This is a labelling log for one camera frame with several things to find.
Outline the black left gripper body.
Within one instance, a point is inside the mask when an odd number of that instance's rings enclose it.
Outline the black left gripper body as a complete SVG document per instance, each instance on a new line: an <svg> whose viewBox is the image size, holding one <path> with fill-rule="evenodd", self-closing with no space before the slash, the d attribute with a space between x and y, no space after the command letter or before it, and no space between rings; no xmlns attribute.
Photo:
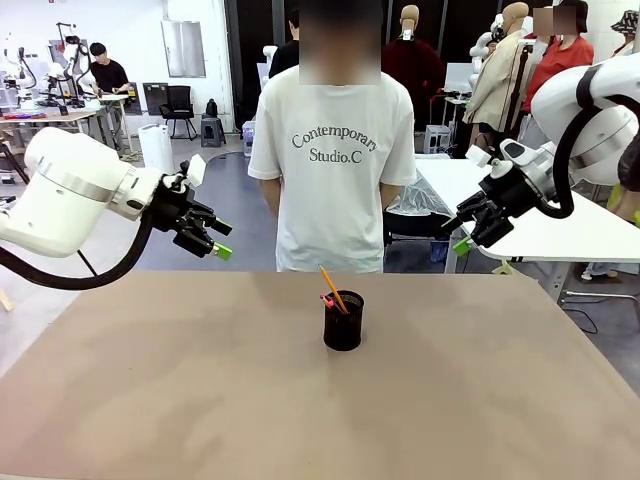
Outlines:
<svg viewBox="0 0 640 480"><path fill-rule="evenodd" d="M193 233L200 210L185 174L164 175L149 205L149 218L152 228L161 232Z"/></svg>

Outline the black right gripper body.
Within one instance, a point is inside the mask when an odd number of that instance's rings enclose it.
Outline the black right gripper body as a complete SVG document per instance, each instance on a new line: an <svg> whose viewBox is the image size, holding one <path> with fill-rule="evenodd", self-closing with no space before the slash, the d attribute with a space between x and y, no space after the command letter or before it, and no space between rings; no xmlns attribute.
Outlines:
<svg viewBox="0 0 640 480"><path fill-rule="evenodd" d="M538 201L536 190L527 182L524 173L512 167L499 178L484 177L479 186L507 217L519 218L533 209Z"/></svg>

